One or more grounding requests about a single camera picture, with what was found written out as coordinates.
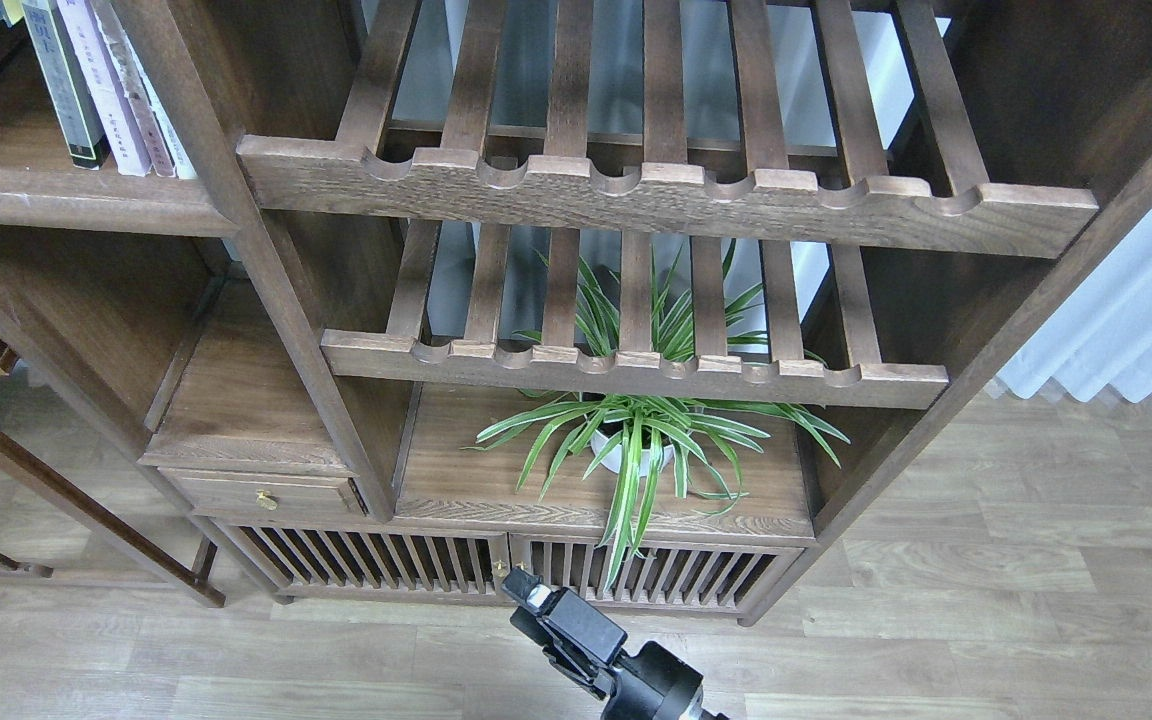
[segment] laminate floor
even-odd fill
[[[0,420],[162,541],[192,541],[45,389],[0,384]],[[0,486],[3,503],[26,500]],[[96,552],[56,526],[35,550]],[[0,584],[0,717],[599,714],[508,611],[278,606],[225,561],[218,582],[225,611]],[[733,719],[1152,717],[1152,406],[978,397],[755,628],[613,617],[632,649],[684,657]]]

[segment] gray book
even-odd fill
[[[109,143],[105,142],[100,115],[88,92],[56,0],[23,0],[23,5],[29,38],[47,83],[52,108],[60,120],[60,132],[69,145],[69,157],[79,168],[100,168],[109,153]]]

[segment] brass drawer knob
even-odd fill
[[[256,505],[265,510],[278,510],[278,498],[270,494],[267,488],[256,493]]]

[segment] drawer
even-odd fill
[[[223,473],[160,468],[200,515],[319,520],[366,515],[351,478],[311,475]]]

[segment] spider plant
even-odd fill
[[[723,279],[732,270],[732,243],[723,256]],[[669,283],[675,275],[681,259],[680,250],[662,282],[657,282],[653,265],[652,273],[652,343],[655,351],[667,361],[689,361],[695,356],[691,291],[682,291],[675,300],[669,300]],[[620,282],[620,276],[613,274]],[[726,304],[726,323],[740,323],[751,309],[760,305],[758,302],[763,286],[755,283]],[[584,259],[579,262],[579,282],[577,283],[576,325],[585,340],[589,350],[594,356],[612,355],[620,338],[621,313],[608,300],[602,287],[594,278],[594,272]],[[518,333],[535,342],[540,342],[540,333],[525,331]],[[766,346],[767,333],[756,331],[741,334],[728,334],[728,346]],[[530,397],[544,397],[554,393],[524,391]],[[710,411],[723,411],[723,415]],[[582,396],[579,393],[558,393],[544,406],[513,415],[484,429],[476,438],[471,450],[493,450],[509,442],[513,438],[526,432],[528,429],[540,425],[539,433],[531,442],[522,471],[518,473],[517,488],[524,487],[526,477],[540,460],[544,448],[561,430],[566,433],[558,444],[558,452],[550,460],[550,469],[540,486],[540,499],[545,497],[550,485],[558,477],[558,469],[571,455],[579,454],[589,447],[591,438],[599,427],[614,425],[607,445],[596,453],[589,462],[581,479],[589,476],[616,448],[621,450],[620,478],[613,493],[612,507],[608,510],[607,528],[602,532],[600,546],[607,546],[612,560],[607,577],[602,579],[604,591],[609,591],[612,583],[621,571],[628,553],[639,552],[649,521],[652,518],[657,488],[664,477],[667,465],[667,447],[673,448],[673,492],[676,497],[700,497],[705,500],[722,501],[719,510],[708,511],[718,515],[728,511],[746,493],[744,492],[744,475],[741,472],[740,455],[736,447],[753,452],[763,452],[759,439],[768,437],[761,429],[735,420],[727,414],[755,414],[770,418],[790,420],[804,429],[816,442],[823,447],[829,458],[838,464],[838,455],[829,447],[827,437],[841,439],[847,437],[826,420],[817,418],[803,406],[786,402],[756,402],[745,400],[704,400],[704,397],[659,397],[646,395],[612,395]],[[706,452],[696,438],[707,439],[712,450]],[[732,464],[732,482],[723,478],[721,471],[713,465],[714,450]],[[712,482],[708,488],[696,488],[692,477],[691,460],[698,461],[703,470],[702,477]]]

